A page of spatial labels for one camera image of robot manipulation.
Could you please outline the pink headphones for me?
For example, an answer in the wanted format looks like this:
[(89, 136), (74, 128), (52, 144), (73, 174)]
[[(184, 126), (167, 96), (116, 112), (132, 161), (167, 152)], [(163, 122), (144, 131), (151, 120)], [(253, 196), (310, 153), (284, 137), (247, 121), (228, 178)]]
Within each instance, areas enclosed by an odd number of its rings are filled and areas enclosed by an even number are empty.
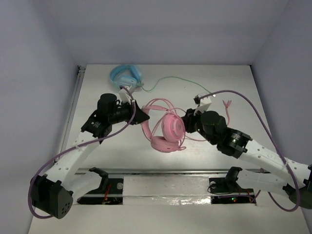
[(163, 117), (153, 129), (150, 129), (147, 120), (141, 123), (143, 134), (151, 147), (162, 153), (185, 150), (183, 143), (186, 130), (182, 118), (176, 112), (178, 108), (165, 98), (154, 98), (142, 107), (145, 114), (148, 114), (150, 110), (164, 112)]

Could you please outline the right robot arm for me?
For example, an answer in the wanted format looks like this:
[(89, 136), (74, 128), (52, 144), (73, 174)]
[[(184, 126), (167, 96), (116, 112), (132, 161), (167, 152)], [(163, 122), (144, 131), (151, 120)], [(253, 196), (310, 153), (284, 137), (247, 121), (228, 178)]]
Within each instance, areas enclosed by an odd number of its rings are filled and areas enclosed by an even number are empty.
[(249, 135), (227, 126), (215, 111), (195, 114), (189, 109), (182, 117), (187, 133), (197, 132), (222, 154), (252, 163), (266, 171), (254, 173), (231, 167), (225, 186), (235, 192), (252, 188), (287, 197), (305, 209), (312, 207), (312, 167), (281, 156), (259, 144)]

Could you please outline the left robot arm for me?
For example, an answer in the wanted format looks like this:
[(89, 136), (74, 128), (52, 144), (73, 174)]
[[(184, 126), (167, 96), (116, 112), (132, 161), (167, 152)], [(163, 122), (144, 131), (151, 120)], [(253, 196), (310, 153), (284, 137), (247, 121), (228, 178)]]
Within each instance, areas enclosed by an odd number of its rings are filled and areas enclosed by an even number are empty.
[(75, 176), (87, 157), (101, 143), (121, 133), (112, 133), (112, 126), (125, 122), (138, 125), (149, 120), (131, 94), (122, 99), (106, 93), (100, 96), (97, 108), (81, 127), (73, 145), (45, 163), (33, 176), (28, 190), (28, 207), (34, 217), (62, 219), (71, 207), (90, 191), (105, 192), (109, 185), (108, 173), (93, 167)]

